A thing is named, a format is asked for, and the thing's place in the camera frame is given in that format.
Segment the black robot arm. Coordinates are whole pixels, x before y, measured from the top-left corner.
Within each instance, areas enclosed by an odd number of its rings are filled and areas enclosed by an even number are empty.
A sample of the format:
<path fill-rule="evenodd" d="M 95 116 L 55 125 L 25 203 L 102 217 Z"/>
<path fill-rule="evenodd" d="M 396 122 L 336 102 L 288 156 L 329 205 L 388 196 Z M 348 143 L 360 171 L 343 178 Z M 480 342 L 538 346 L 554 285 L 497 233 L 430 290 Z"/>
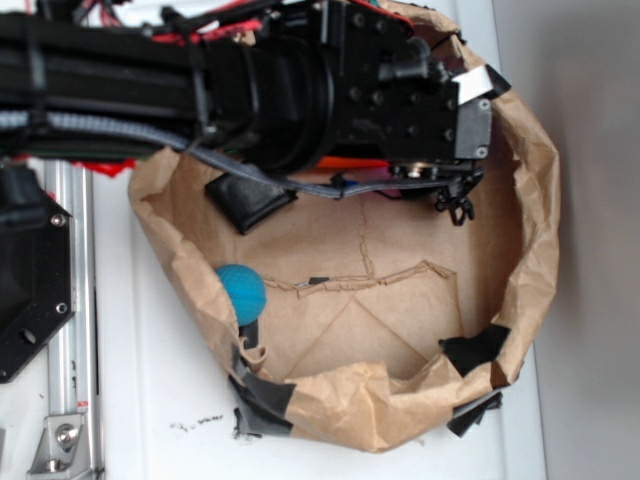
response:
<path fill-rule="evenodd" d="M 488 71 L 450 70 L 405 17 L 361 1 L 248 1 L 156 26 L 1 17 L 1 148 L 112 161 L 132 130 L 66 127 L 58 112 L 143 123 L 284 176 L 328 155 L 472 167 L 491 137 Z"/>

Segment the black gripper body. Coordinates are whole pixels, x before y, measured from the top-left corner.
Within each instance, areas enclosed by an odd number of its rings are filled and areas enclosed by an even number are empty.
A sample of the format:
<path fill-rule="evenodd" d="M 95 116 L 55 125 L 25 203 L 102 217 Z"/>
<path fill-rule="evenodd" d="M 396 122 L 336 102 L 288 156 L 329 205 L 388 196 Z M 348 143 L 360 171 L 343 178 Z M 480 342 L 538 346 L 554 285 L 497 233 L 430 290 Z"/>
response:
<path fill-rule="evenodd" d="M 363 1 L 326 2 L 320 44 L 333 79 L 324 156 L 386 160 L 396 178 L 482 178 L 491 68 L 441 59 L 408 18 Z"/>

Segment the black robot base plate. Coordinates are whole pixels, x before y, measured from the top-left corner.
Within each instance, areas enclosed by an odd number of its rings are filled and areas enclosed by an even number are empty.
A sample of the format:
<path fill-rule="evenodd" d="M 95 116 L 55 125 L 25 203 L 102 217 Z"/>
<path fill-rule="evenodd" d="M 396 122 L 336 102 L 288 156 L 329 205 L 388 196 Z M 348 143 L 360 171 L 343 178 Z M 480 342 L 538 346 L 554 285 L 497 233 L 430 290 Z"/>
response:
<path fill-rule="evenodd" d="M 73 313 L 71 216 L 33 170 L 1 170 L 1 382 L 12 382 Z"/>

